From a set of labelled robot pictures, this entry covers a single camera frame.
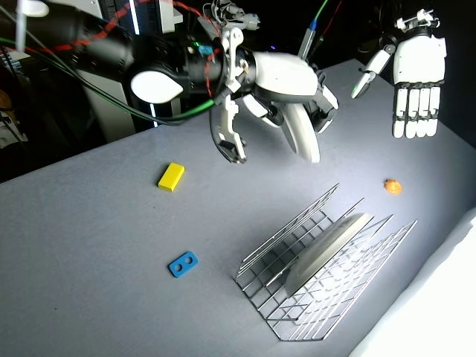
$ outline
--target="table surface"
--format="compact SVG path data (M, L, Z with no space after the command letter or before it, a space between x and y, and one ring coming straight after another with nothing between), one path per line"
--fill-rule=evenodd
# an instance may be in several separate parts
M393 88L359 100L360 64L327 69L340 100L319 135L321 163L293 155L282 132L245 109L248 162L229 164L208 117L160 127L0 185L2 356L347 356L476 203L476 151L440 125L434 138L391 136ZM155 185L170 161L176 191ZM391 196L383 181L403 184ZM240 260L340 183L325 210L419 220L324 341L280 342L233 281ZM167 264L193 251L175 279Z

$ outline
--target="dish rack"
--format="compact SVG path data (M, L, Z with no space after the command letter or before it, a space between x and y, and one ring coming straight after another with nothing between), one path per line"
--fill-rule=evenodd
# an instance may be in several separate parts
M379 232L393 218L373 220L293 296L284 289L286 273L332 219L322 211L337 190L328 190L240 264L235 281L281 341L325 339L349 311L417 221L389 236ZM353 205L341 218L351 214Z

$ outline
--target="dark background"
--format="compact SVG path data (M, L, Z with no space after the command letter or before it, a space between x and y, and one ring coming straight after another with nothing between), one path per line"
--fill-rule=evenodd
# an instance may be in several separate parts
M127 0L101 1L103 9L114 13ZM259 30L245 32L245 46L255 51L273 51L271 46L274 46L275 51L293 54L298 52L303 35L322 3L301 1L283 6L275 1L235 2L246 12L257 13L261 20ZM184 3L201 11L205 1ZM316 38L328 25L338 3L339 0L328 1L319 19ZM382 32L393 29L393 3L388 0L343 0L324 42L310 60L321 68L352 58L367 63L379 49L378 39ZM421 7L434 8L440 18L442 25L435 30L435 36L446 38L448 51L440 120L476 148L473 109L476 92L473 17L476 5L473 1L443 0L407 0L404 5L403 11L409 14ZM154 33L157 28L154 4L141 6L138 8L141 28ZM201 30L195 15L181 12L184 23L178 27L179 33ZM121 25L132 29L129 19L124 19ZM382 76L391 82L391 64ZM73 79L36 59L22 61L19 78L21 86L7 69L0 66L0 89L7 89L15 106L21 108L17 116L30 139L24 145L29 154L19 144L0 150L0 182L105 143L83 89Z

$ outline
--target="small orange toy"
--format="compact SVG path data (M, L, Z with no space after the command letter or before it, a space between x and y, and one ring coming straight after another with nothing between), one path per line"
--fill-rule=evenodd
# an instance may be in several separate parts
M402 193L402 184L397 180L385 180L384 187L392 195L399 195Z

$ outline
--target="yellow sponge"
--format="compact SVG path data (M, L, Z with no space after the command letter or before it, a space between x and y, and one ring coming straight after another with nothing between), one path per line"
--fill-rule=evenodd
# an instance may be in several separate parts
M165 174L158 182L158 186L163 190L173 192L184 172L185 167L176 164L175 162L171 162L169 167L165 171Z

